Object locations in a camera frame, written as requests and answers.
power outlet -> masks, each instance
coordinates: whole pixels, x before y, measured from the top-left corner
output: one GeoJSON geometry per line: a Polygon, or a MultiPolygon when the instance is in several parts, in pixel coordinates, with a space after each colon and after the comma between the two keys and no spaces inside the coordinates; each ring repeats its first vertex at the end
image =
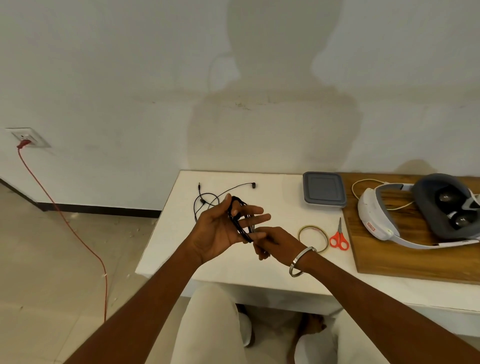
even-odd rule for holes
{"type": "Polygon", "coordinates": [[[18,141],[30,140],[27,148],[50,148],[50,145],[32,128],[6,128],[18,141]]]}

black baseboard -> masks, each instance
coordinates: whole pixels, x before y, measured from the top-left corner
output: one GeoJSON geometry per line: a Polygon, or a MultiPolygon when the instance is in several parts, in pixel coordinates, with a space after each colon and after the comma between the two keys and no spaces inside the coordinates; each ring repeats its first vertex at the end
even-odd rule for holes
{"type": "MultiPolygon", "coordinates": [[[[48,202],[35,202],[28,196],[21,193],[15,187],[11,186],[4,180],[0,179],[0,183],[15,192],[23,199],[38,207],[42,211],[55,211],[53,204],[48,202]]],[[[69,205],[57,204],[60,211],[63,212],[80,212],[84,214],[100,214],[100,215],[116,215],[116,216],[133,216],[138,218],[158,218],[162,210],[144,210],[141,208],[123,208],[123,207],[107,207],[107,206],[87,206],[87,205],[69,205]]]]}

forearm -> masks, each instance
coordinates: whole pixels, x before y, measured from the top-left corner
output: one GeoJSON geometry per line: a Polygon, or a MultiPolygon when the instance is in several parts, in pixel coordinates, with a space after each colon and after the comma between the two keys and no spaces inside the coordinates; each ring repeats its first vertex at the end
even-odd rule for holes
{"type": "Polygon", "coordinates": [[[299,269],[327,287],[391,364],[480,363],[480,352],[401,302],[318,254],[302,259],[299,269]]]}
{"type": "Polygon", "coordinates": [[[144,363],[173,305],[199,266],[199,257],[183,242],[65,364],[144,363]]]}

gray container lid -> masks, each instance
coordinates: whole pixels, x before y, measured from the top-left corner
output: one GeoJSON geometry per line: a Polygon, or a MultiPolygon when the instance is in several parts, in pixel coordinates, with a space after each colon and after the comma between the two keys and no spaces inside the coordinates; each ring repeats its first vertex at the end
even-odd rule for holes
{"type": "Polygon", "coordinates": [[[305,172],[303,198],[309,204],[345,207],[347,194],[338,173],[305,172]]]}

red cable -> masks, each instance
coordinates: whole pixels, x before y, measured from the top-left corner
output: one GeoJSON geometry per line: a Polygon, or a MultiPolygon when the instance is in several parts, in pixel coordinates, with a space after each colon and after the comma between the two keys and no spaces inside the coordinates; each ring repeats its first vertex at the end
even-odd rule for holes
{"type": "Polygon", "coordinates": [[[62,212],[60,211],[59,207],[57,206],[57,204],[55,203],[55,201],[53,201],[53,199],[50,197],[50,195],[48,194],[48,192],[45,190],[45,188],[43,188],[42,184],[40,183],[40,181],[35,177],[35,175],[33,174],[33,172],[30,170],[30,168],[27,166],[27,164],[25,163],[23,157],[22,157],[22,154],[20,153],[20,149],[22,149],[24,146],[27,146],[31,143],[30,140],[22,140],[20,142],[20,144],[17,146],[17,150],[18,150],[18,156],[20,157],[20,159],[22,160],[25,168],[27,168],[27,171],[30,172],[30,174],[32,175],[32,177],[34,178],[34,180],[38,183],[38,185],[42,188],[43,192],[45,192],[45,194],[48,196],[48,198],[50,199],[50,201],[52,202],[53,206],[55,207],[55,209],[58,211],[58,213],[60,214],[61,218],[63,219],[63,221],[65,222],[65,224],[67,224],[68,228],[72,231],[72,233],[76,236],[76,238],[84,245],[85,248],[88,249],[89,252],[91,252],[93,255],[95,255],[95,257],[100,261],[100,263],[102,264],[102,267],[103,267],[103,272],[104,272],[104,276],[105,276],[105,305],[104,305],[104,311],[103,311],[103,322],[105,322],[107,320],[107,293],[108,293],[108,279],[107,279],[107,269],[105,268],[105,264],[103,263],[103,260],[102,258],[100,258],[97,254],[95,254],[95,252],[90,249],[88,247],[87,244],[85,244],[85,242],[82,240],[82,238],[80,238],[80,236],[78,236],[78,234],[75,232],[75,230],[72,229],[72,227],[70,226],[70,224],[68,223],[67,219],[63,216],[62,212]]]}

